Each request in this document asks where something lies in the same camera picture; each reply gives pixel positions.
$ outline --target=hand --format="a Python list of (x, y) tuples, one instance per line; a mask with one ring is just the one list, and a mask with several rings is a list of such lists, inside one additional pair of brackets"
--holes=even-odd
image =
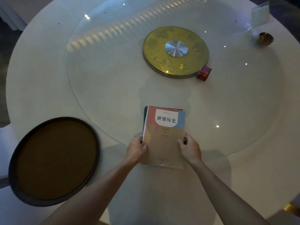
[(143, 138), (142, 136), (133, 138), (130, 141), (126, 151), (126, 159), (130, 161), (133, 164), (133, 166), (137, 165), (142, 160), (142, 158), (145, 156), (148, 150), (147, 145), (144, 145), (142, 147), (141, 144), (142, 138)]
[(190, 135), (186, 136), (187, 145), (183, 144), (181, 140), (178, 140), (180, 153), (182, 157), (188, 162), (190, 166), (201, 162), (201, 151), (199, 144)]

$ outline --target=small red box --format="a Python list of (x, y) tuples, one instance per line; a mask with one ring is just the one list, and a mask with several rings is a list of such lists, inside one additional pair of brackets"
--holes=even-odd
[(206, 65), (203, 65), (196, 77), (198, 79), (206, 81), (206, 79), (208, 78), (208, 75), (210, 74), (211, 71), (212, 71), (211, 68), (207, 67)]

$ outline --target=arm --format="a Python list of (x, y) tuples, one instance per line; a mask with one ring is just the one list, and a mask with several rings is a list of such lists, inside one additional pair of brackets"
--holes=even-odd
[(181, 155), (198, 175), (203, 188), (224, 225), (269, 225), (242, 198), (225, 185), (203, 162), (199, 144), (187, 136), (187, 145), (178, 140)]
[(124, 159), (97, 182), (82, 189), (56, 209), (42, 225), (94, 225), (99, 221), (109, 202), (123, 181), (147, 151), (141, 146), (142, 136), (131, 140)]

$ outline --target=gold object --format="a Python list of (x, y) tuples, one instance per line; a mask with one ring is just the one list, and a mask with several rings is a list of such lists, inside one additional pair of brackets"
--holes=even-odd
[(291, 205), (291, 204), (287, 204), (283, 210), (289, 212), (289, 213), (292, 213), (294, 214), (295, 216), (298, 216), (300, 217), (300, 208), (297, 208), (296, 206), (294, 205)]
[(270, 45), (272, 42), (274, 42), (274, 38), (273, 38), (273, 36), (270, 35), (269, 33), (262, 32), (262, 33), (260, 33), (260, 35), (258, 36), (257, 42), (258, 42), (258, 44), (260, 44), (260, 45), (268, 46), (268, 45)]
[[(187, 47), (183, 57), (172, 57), (166, 50), (168, 41), (179, 40)], [(194, 32), (182, 27), (159, 27), (144, 40), (143, 56), (147, 64), (157, 73), (170, 78), (189, 78), (197, 75), (207, 64), (209, 52), (205, 42)]]

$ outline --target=textbook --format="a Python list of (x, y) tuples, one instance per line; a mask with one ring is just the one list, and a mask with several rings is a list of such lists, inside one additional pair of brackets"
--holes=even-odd
[(144, 164), (184, 168), (177, 140), (184, 140), (185, 111), (146, 106), (144, 109), (143, 144), (148, 145)]

